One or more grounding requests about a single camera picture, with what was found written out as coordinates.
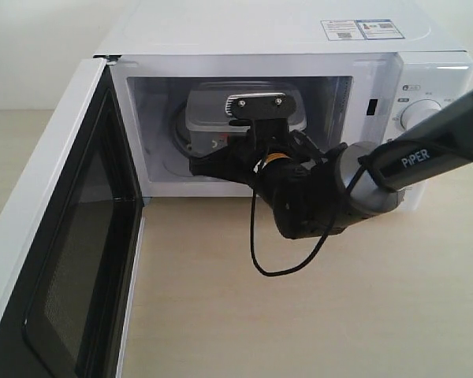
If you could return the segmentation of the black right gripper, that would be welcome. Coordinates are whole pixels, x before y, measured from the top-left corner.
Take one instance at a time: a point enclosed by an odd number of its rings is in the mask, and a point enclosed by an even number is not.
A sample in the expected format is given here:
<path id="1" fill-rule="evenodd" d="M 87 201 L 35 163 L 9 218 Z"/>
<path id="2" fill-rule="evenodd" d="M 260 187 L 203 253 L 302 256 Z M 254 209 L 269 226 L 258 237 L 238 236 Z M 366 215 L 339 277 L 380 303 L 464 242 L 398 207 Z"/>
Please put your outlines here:
<path id="1" fill-rule="evenodd" d="M 305 164 L 323 161 L 323 152 L 300 131 L 292 131 L 284 140 L 273 136 L 253 143 L 249 132 L 229 139 L 222 147 L 203 157 L 190 157 L 193 176 L 206 176 L 242 183 L 252 189 L 274 187 L 287 177 L 294 180 L 306 175 Z"/>

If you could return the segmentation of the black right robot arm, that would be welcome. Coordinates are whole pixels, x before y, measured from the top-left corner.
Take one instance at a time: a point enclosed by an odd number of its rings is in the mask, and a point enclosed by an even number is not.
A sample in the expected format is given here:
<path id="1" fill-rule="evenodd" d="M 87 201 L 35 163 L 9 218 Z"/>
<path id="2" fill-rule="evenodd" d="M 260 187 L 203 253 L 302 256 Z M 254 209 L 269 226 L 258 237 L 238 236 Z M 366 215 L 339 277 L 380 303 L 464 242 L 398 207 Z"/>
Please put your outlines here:
<path id="1" fill-rule="evenodd" d="M 286 239 L 341 233 L 394 211 L 407 187 L 473 162 L 473 90 L 386 143 L 340 143 L 325 152 L 289 129 L 291 95 L 240 94 L 228 107 L 247 131 L 192 157 L 190 172 L 249 186 Z"/>

